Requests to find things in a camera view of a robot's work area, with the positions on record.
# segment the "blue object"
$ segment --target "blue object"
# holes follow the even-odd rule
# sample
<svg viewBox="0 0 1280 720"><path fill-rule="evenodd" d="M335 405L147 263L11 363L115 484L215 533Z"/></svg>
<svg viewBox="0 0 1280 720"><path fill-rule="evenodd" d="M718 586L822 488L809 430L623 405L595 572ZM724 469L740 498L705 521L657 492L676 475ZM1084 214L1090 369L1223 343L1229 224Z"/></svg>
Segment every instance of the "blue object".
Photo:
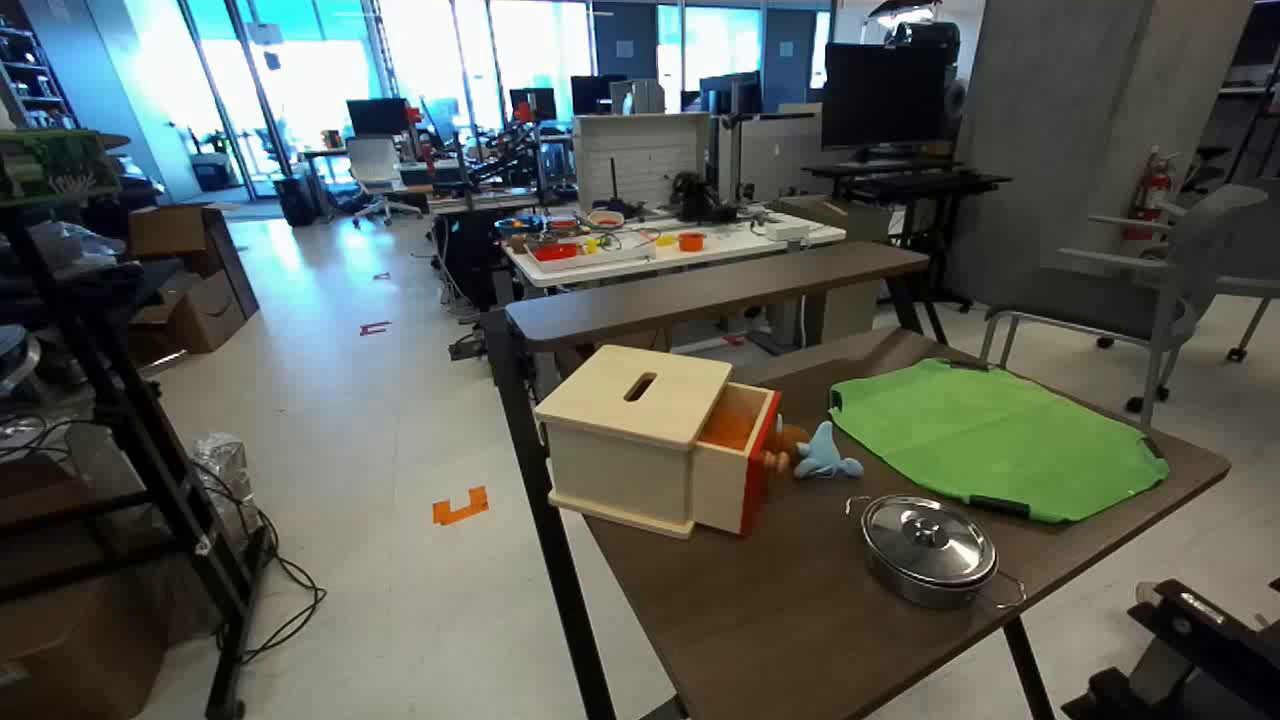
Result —
<svg viewBox="0 0 1280 720"><path fill-rule="evenodd" d="M862 475L862 466L851 458L841 458L835 430L822 420L809 445L800 445L796 475Z"/></svg>

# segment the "green cloth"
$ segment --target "green cloth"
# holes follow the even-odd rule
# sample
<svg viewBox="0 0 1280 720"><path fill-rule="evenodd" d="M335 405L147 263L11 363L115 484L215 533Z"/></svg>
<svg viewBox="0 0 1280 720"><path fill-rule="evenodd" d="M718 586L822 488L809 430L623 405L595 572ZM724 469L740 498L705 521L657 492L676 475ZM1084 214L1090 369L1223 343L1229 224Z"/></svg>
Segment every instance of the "green cloth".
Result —
<svg viewBox="0 0 1280 720"><path fill-rule="evenodd" d="M1136 430L1006 371L938 362L835 384L833 420L938 498L1046 525L1084 521L1166 475Z"/></svg>

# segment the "metal bowl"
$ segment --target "metal bowl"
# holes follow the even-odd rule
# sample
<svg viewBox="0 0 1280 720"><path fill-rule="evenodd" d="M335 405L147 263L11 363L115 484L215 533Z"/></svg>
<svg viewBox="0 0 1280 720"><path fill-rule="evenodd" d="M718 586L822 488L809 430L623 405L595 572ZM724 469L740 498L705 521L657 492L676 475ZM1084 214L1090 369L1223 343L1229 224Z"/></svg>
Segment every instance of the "metal bowl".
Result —
<svg viewBox="0 0 1280 720"><path fill-rule="evenodd" d="M870 572L926 608L971 604L995 572L995 546L955 510L926 498L877 498L860 513Z"/></svg>

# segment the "white floor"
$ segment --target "white floor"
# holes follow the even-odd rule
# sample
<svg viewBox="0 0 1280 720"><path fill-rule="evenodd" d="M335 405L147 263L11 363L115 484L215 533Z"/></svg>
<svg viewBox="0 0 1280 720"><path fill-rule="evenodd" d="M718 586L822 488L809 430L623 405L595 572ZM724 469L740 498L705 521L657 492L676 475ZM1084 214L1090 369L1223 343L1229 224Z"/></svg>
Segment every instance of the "white floor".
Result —
<svg viewBox="0 0 1280 720"><path fill-rule="evenodd" d="M312 627L244 674L246 717L579 717L498 405L481 362L446 362L462 328L440 307L419 236L414 220L396 220L396 236L237 224L263 314L220 353L160 376L181 435L222 430L246 440L256 501L275 516L283 554L329 587ZM1236 474L1027 611L1051 700L1136 660L1143 633L1125 618L1136 580L1180 578L1245 621L1280 618L1264 587L1280 578L1280 319L1264 324L1245 369L1219 362L1246 314L1245 302L1210 307L1154 417L1230 458ZM955 350L974 353L979 315L945 319ZM1011 369L1121 405L1141 353L1027 328ZM475 484L491 501L484 516L433 525L435 501L462 505ZM671 683L595 546L579 521L569 529L616 709L642 717ZM256 633L301 602L271 578ZM212 660L212 639L177 650L145 717L201 717ZM877 717L992 720L1023 717L1023 700L992 635Z"/></svg>

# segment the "cable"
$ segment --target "cable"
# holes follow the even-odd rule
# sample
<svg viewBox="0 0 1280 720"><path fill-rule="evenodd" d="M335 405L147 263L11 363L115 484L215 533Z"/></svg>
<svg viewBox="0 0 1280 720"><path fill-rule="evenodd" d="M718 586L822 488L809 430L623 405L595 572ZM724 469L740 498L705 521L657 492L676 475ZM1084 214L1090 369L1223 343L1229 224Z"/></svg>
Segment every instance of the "cable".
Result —
<svg viewBox="0 0 1280 720"><path fill-rule="evenodd" d="M212 474L208 466L201 466L201 460L190 460L190 466L194 466L201 475L212 482L212 492L222 498L237 510L237 521L239 521L244 535L250 535L246 513L261 521L261 529L271 542L267 546L271 548L267 565L275 565L297 587L308 593L308 604L301 611L293 611L281 627L271 627L267 639L261 639L256 650L239 651L239 664L250 664L263 651L297 639L315 621L321 604L329 602L329 587L321 587L315 578L305 565L297 565L297 562L289 562L281 554L281 529L271 525L271 516L263 510L256 510L250 501L237 498L233 484L220 474Z"/></svg>

